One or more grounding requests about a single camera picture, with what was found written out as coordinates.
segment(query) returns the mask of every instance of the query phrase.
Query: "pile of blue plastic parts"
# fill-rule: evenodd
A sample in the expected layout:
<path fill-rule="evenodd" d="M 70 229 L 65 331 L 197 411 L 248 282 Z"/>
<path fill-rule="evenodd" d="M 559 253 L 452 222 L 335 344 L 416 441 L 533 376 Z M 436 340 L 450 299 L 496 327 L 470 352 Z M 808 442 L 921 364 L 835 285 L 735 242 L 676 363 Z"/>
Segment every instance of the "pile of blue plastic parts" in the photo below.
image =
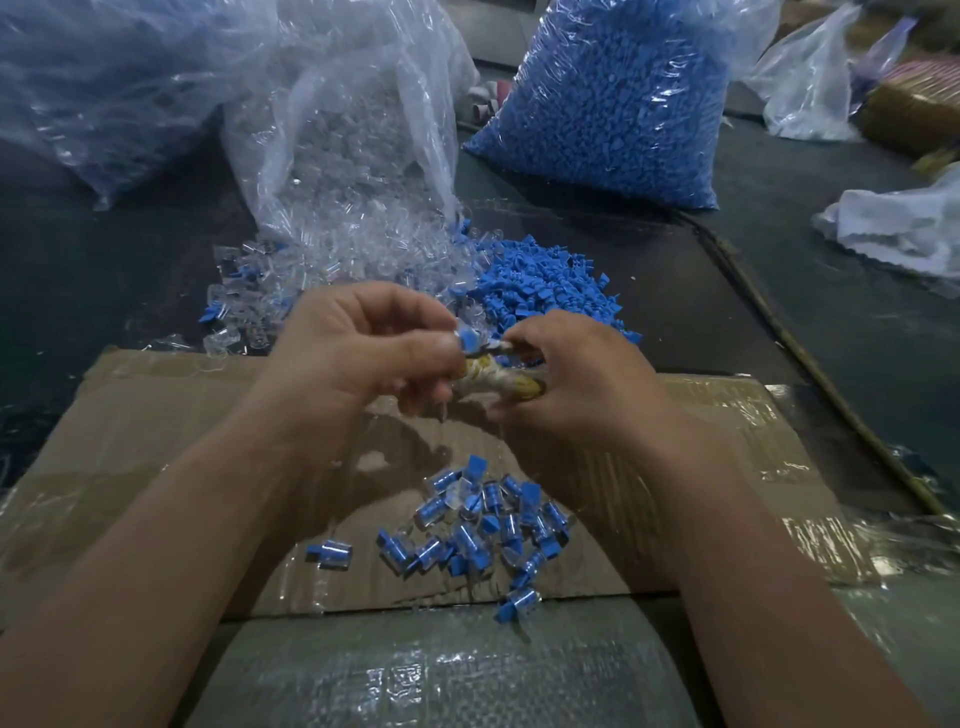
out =
<path fill-rule="evenodd" d="M 573 518 L 552 500 L 541 503 L 538 483 L 519 483 L 510 475 L 485 480 L 486 471 L 487 461 L 471 455 L 462 470 L 447 469 L 425 479 L 427 500 L 413 517 L 426 534 L 422 546 L 414 545 L 412 524 L 393 535 L 380 529 L 376 542 L 383 559 L 402 577 L 436 567 L 477 581 L 492 574 L 493 559 L 499 554 L 514 575 L 511 591 L 496 613 L 497 621 L 508 622 L 540 603 L 534 580 L 569 541 Z M 326 541 L 309 546 L 307 555 L 322 567 L 343 570 L 349 566 L 352 547 Z"/>
<path fill-rule="evenodd" d="M 464 223 L 462 234 L 469 230 Z M 593 261 L 555 245 L 543 248 L 533 235 L 522 240 L 501 240 L 492 251 L 490 267 L 467 295 L 482 302 L 498 333 L 518 321 L 559 308 L 583 313 L 623 333 L 639 344 L 642 336 L 628 331 L 616 315 L 623 309 L 619 294 L 607 296 L 603 289 L 610 278 L 593 278 Z"/>

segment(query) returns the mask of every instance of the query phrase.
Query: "cardboard box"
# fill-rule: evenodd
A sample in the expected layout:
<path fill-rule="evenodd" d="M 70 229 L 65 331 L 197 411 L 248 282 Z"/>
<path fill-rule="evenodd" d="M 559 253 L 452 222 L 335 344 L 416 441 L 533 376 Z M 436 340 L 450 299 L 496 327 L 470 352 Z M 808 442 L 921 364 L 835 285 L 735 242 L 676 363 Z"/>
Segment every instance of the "cardboard box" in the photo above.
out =
<path fill-rule="evenodd" d="M 0 508 L 0 627 L 57 588 L 164 465 L 243 396 L 263 363 L 193 353 L 112 351 L 100 357 Z M 663 378 L 684 407 L 727 433 L 751 485 L 798 547 L 823 565 L 827 579 L 876 580 L 832 492 L 761 384 L 748 377 Z M 338 482 L 304 488 L 281 534 L 288 540 L 264 546 L 228 616 L 499 599 L 509 580 L 503 565 L 473 585 L 438 570 L 403 580 L 374 543 L 379 527 L 410 520 L 422 502 L 425 476 L 463 464 L 471 453 L 489 459 L 490 475 L 536 479 L 576 513 L 580 522 L 569 545 L 538 579 L 545 598 L 673 589 L 654 503 L 628 463 L 538 433 L 501 431 L 487 423 L 476 401 L 449 405 L 441 422 L 402 417 L 393 400 L 382 398 L 328 474 Z M 316 503 L 331 492 L 343 493 L 333 507 L 336 522 L 319 522 Z M 353 544 L 349 571 L 321 570 L 304 559 L 307 544 L 331 536 Z"/>

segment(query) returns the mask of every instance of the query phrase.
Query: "blue plastic part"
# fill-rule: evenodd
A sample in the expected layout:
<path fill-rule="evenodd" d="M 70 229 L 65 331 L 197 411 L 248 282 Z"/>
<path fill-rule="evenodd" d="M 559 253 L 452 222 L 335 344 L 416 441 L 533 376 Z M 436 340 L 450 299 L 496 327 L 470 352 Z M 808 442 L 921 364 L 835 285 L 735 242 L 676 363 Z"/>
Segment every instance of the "blue plastic part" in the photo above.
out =
<path fill-rule="evenodd" d="M 457 325 L 457 336 L 460 337 L 460 345 L 464 348 L 464 354 L 472 356 L 480 353 L 480 347 L 483 346 L 483 337 L 475 328 L 461 321 Z"/>
<path fill-rule="evenodd" d="M 487 513 L 500 515 L 503 510 L 503 494 L 500 492 L 500 484 L 495 480 L 485 483 L 483 487 L 483 509 Z"/>
<path fill-rule="evenodd" d="M 467 466 L 463 470 L 463 477 L 471 483 L 479 485 L 486 471 L 487 461 L 477 455 L 471 455 L 467 461 Z"/>
<path fill-rule="evenodd" d="M 444 542 L 436 536 L 431 536 L 427 542 L 417 550 L 417 565 L 420 571 L 427 573 L 440 562 L 444 555 Z"/>
<path fill-rule="evenodd" d="M 520 574 L 511 582 L 510 588 L 517 589 L 531 583 L 536 577 L 543 565 L 546 564 L 546 555 L 541 551 L 534 551 L 530 558 L 523 562 L 520 567 Z"/>
<path fill-rule="evenodd" d="M 322 544 L 306 548 L 307 556 L 315 556 L 325 569 L 346 570 L 353 558 L 353 546 L 342 541 L 327 539 Z"/>
<path fill-rule="evenodd" d="M 450 559 L 453 558 L 453 554 L 455 554 L 456 552 L 457 552 L 457 545 L 454 544 L 449 539 L 447 539 L 444 542 L 444 551 L 440 555 L 440 565 L 445 566 L 450 561 Z"/>
<path fill-rule="evenodd" d="M 459 471 L 452 471 L 450 468 L 447 468 L 445 470 L 441 470 L 436 475 L 431 475 L 430 477 L 426 478 L 426 482 L 431 492 L 442 493 L 450 487 L 451 483 L 457 482 L 459 478 Z"/>
<path fill-rule="evenodd" d="M 414 512 L 414 521 L 420 528 L 426 528 L 443 518 L 445 513 L 444 496 L 433 496 Z"/>
<path fill-rule="evenodd" d="M 544 503 L 542 511 L 543 515 L 550 521 L 550 525 L 553 526 L 553 530 L 565 539 L 569 539 L 570 519 L 564 515 L 560 507 L 552 500 L 548 500 Z"/>
<path fill-rule="evenodd" d="M 502 623 L 522 619 L 540 604 L 540 595 L 531 586 L 522 586 L 507 594 L 506 600 L 496 611 L 495 619 Z"/>
<path fill-rule="evenodd" d="M 539 546 L 540 542 L 550 538 L 553 535 L 553 528 L 550 527 L 550 524 L 547 522 L 546 517 L 543 513 L 537 513 L 534 517 L 534 524 L 531 528 L 533 531 L 533 540 L 534 543 Z"/>
<path fill-rule="evenodd" d="M 500 519 L 500 543 L 504 546 L 510 541 L 523 541 L 523 531 L 520 527 L 520 516 L 508 513 Z"/>
<path fill-rule="evenodd" d="M 473 553 L 483 548 L 480 538 L 468 523 L 457 523 L 450 534 L 457 551 L 469 558 Z"/>
<path fill-rule="evenodd" d="M 492 254 L 492 264 L 468 295 L 483 302 L 488 317 L 501 333 L 517 321 L 554 308 L 585 313 L 613 326 L 631 341 L 639 334 L 627 331 L 616 318 L 622 306 L 616 296 L 606 296 L 607 276 L 594 280 L 593 261 L 571 255 L 565 248 L 542 248 L 530 235 L 523 240 L 502 240 Z"/>
<path fill-rule="evenodd" d="M 466 557 L 471 566 L 481 572 L 490 567 L 490 552 L 484 548 L 480 537 L 468 523 L 460 522 L 454 526 L 451 536 L 457 550 Z"/>
<path fill-rule="evenodd" d="M 454 554 L 446 565 L 446 570 L 449 571 L 450 576 L 466 576 L 468 568 L 467 559 L 459 553 Z"/>
<path fill-rule="evenodd" d="M 556 558 L 560 555 L 562 550 L 560 542 L 557 541 L 557 537 L 553 534 L 550 534 L 545 539 L 541 540 L 538 546 L 540 546 L 540 551 L 542 551 L 543 555 L 548 559 Z"/>
<path fill-rule="evenodd" d="M 479 551 L 470 556 L 468 561 L 477 569 L 477 571 L 483 573 L 492 566 L 493 557 L 490 555 L 489 551 L 487 551 L 485 548 L 481 548 Z"/>
<path fill-rule="evenodd" d="M 503 542 L 503 547 L 500 550 L 500 553 L 503 555 L 503 561 L 511 569 L 521 569 L 524 564 L 523 556 L 523 540 L 522 539 L 512 539 L 510 541 Z"/>
<path fill-rule="evenodd" d="M 520 522 L 528 528 L 537 523 L 540 510 L 540 484 L 529 480 L 520 486 Z"/>
<path fill-rule="evenodd" d="M 500 487 L 514 505 L 520 503 L 520 484 L 512 475 L 504 475 L 503 480 L 500 481 Z"/>
<path fill-rule="evenodd" d="M 397 575 L 409 573 L 417 565 L 416 552 L 412 549 L 409 539 L 401 538 L 399 534 L 391 536 L 382 528 L 376 536 L 380 546 L 380 553 Z"/>
<path fill-rule="evenodd" d="M 508 621 L 514 621 L 516 619 L 516 607 L 514 603 L 507 599 L 500 605 L 500 608 L 496 610 L 496 616 L 494 617 L 501 624 L 506 624 Z"/>
<path fill-rule="evenodd" d="M 480 519 L 480 533 L 492 536 L 500 531 L 500 519 L 497 516 L 484 516 Z"/>
<path fill-rule="evenodd" d="M 227 313 L 225 303 L 211 303 L 204 309 L 204 315 L 197 319 L 200 324 L 208 324 L 211 321 L 219 321 Z"/>
<path fill-rule="evenodd" d="M 480 518 L 480 511 L 483 510 L 483 500 L 480 496 L 473 494 L 467 496 L 463 507 L 460 509 L 460 517 L 467 521 L 476 521 Z"/>

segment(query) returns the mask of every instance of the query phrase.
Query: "hand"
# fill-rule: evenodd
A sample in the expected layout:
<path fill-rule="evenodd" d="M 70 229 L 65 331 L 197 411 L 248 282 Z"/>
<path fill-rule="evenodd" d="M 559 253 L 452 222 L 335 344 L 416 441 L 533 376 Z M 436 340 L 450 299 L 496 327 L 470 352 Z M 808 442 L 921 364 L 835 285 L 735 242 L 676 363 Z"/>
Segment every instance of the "hand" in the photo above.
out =
<path fill-rule="evenodd" d="M 623 450 L 667 424 L 686 425 L 650 363 L 623 335 L 588 316 L 553 310 L 504 335 L 540 350 L 547 365 L 543 397 L 501 400 L 488 410 L 495 422 L 544 429 L 602 449 Z"/>
<path fill-rule="evenodd" d="M 392 283 L 308 291 L 230 419 L 323 469 L 376 395 L 396 394 L 407 414 L 450 399 L 465 366 L 455 328 L 441 303 Z"/>

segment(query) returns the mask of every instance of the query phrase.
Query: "bag of clear plastic parts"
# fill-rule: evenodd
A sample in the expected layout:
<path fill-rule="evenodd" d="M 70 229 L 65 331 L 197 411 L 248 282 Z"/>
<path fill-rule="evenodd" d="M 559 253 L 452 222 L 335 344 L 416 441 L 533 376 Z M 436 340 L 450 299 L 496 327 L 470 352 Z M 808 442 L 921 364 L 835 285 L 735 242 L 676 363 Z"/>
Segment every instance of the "bag of clear plastic parts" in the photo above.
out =
<path fill-rule="evenodd" d="M 554 0 L 503 107 L 465 148 L 551 180 L 716 207 L 727 82 L 779 17 L 780 0 Z"/>
<path fill-rule="evenodd" d="M 109 207 L 212 127 L 275 37 L 273 0 L 5 0 L 0 138 L 49 148 Z"/>
<path fill-rule="evenodd" d="M 451 234 L 453 100 L 477 73 L 449 17 L 436 0 L 280 0 L 277 12 L 267 74 L 226 107 L 224 129 L 268 253 L 248 261 L 270 268 L 261 293 L 469 281 L 473 254 Z"/>

